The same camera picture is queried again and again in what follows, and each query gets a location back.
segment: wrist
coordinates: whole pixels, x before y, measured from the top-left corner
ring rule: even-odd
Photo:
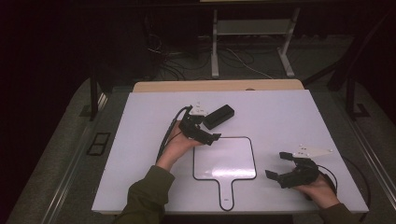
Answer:
[[[311,195],[312,200],[318,205],[320,209],[326,209],[339,204],[340,201],[335,194],[313,194]]]
[[[166,155],[162,155],[155,165],[163,168],[164,170],[166,170],[168,172],[170,172],[171,169],[172,169],[172,166],[173,166],[173,164],[175,162],[176,161],[174,161],[174,160],[168,159],[166,157]]]

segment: white board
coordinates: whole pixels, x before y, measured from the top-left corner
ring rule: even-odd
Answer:
[[[290,172],[291,161],[279,152],[294,152],[299,145],[333,149],[333,154],[314,158],[338,180],[338,196],[352,212],[367,206],[345,166],[309,91],[198,91],[131,93],[125,106],[102,180],[92,206],[103,214],[119,213],[128,188],[143,178],[155,163],[163,136],[179,109],[200,102],[209,112],[223,105],[235,115],[209,131],[251,140],[257,176],[233,182],[234,214],[294,214],[317,210],[294,189],[282,189],[265,176],[265,170]],[[169,191],[168,214],[221,214],[219,186],[193,177],[192,150],[172,168],[176,180]]]
[[[253,150],[247,137],[220,138],[212,146],[193,151],[193,174],[196,180],[213,180],[219,184],[219,206],[233,209],[233,182],[256,178]]]

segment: dark background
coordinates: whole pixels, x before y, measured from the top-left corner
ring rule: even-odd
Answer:
[[[374,10],[368,2],[304,7],[295,35],[354,35]],[[290,9],[221,12],[236,19],[289,16]],[[211,21],[209,9],[79,9],[64,0],[0,3],[0,223],[6,222],[71,97],[91,72],[104,91],[131,85],[139,77],[149,79],[155,71],[147,51],[149,32],[170,45],[190,46],[196,36],[211,34]],[[396,123],[394,24],[392,11],[353,73]]]

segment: person's left hand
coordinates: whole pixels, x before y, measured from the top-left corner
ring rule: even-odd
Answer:
[[[186,137],[178,128],[179,123],[180,121],[176,122],[169,135],[165,150],[156,163],[157,166],[167,171],[170,171],[173,164],[189,149],[202,145],[202,143]]]

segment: white metal frame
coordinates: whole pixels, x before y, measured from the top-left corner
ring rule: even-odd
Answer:
[[[288,77],[294,77],[294,72],[286,55],[293,35],[294,27],[300,8],[293,11],[291,19],[285,20],[245,20],[245,21],[218,21],[218,11],[213,15],[213,38],[212,38],[212,77],[219,78],[218,61],[218,35],[285,35],[285,42],[277,49],[280,61]]]

